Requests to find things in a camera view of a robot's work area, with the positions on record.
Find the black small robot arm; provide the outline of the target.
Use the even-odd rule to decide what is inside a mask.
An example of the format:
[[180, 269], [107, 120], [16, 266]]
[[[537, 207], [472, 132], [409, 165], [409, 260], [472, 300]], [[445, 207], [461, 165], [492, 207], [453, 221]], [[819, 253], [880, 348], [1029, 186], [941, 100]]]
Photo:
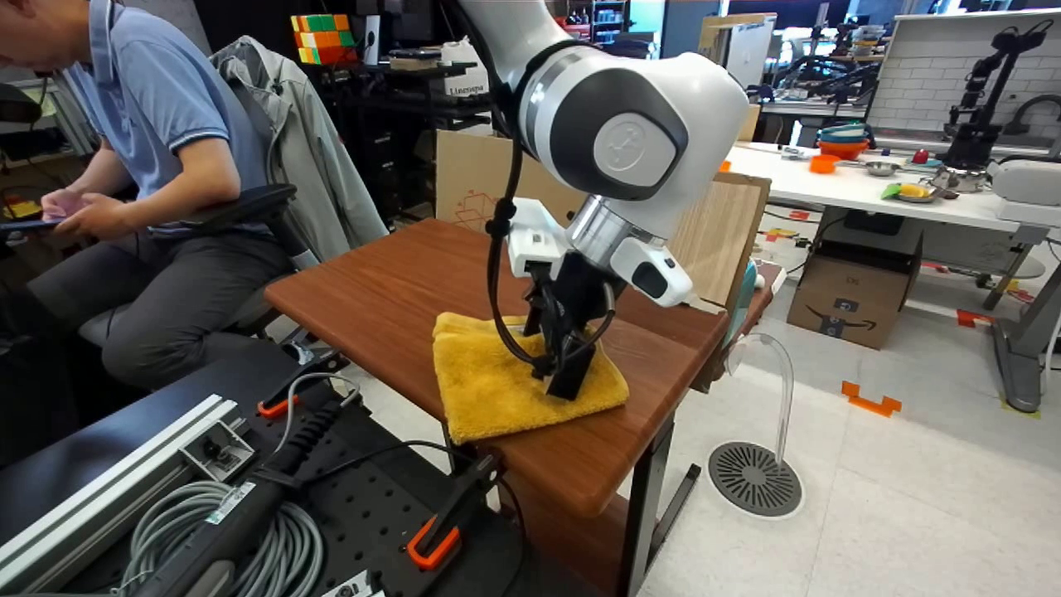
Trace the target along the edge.
[[996, 104], [1022, 53], [1045, 41], [1051, 19], [1029, 28], [1001, 28], [990, 40], [990, 55], [979, 58], [966, 80], [961, 103], [949, 108], [945, 132], [952, 145], [941, 151], [945, 165], [985, 170], [999, 142]]

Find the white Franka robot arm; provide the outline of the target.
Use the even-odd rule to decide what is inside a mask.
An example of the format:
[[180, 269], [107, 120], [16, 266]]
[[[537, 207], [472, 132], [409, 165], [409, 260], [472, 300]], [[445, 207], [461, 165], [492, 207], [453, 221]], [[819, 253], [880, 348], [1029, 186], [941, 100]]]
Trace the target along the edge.
[[712, 58], [634, 58], [575, 40], [544, 0], [452, 0], [492, 75], [512, 139], [507, 190], [486, 221], [486, 296], [512, 260], [529, 281], [529, 353], [492, 308], [507, 352], [554, 397], [576, 397], [617, 296], [671, 308], [693, 292], [667, 247], [707, 196], [750, 104]]

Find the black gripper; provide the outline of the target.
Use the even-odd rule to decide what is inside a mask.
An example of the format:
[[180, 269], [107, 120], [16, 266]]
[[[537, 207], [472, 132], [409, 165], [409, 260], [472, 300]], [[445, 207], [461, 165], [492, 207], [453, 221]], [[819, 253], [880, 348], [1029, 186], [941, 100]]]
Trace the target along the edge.
[[528, 308], [525, 333], [540, 331], [547, 348], [565, 348], [547, 391], [575, 401], [588, 379], [594, 341], [613, 320], [613, 279], [580, 253], [567, 253], [554, 266], [529, 269]]

